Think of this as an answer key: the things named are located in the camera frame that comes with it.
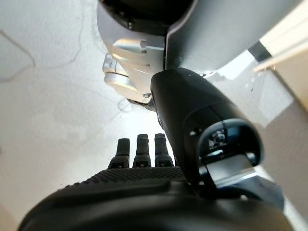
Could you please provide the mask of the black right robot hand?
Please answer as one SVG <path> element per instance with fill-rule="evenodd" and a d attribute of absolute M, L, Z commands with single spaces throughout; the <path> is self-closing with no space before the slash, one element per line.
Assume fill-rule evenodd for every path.
<path fill-rule="evenodd" d="M 155 74 L 151 95 L 163 133 L 118 140 L 108 168 L 38 203 L 21 231 L 290 231 L 284 197 L 255 167 L 255 127 L 210 82 L 185 68 Z"/>

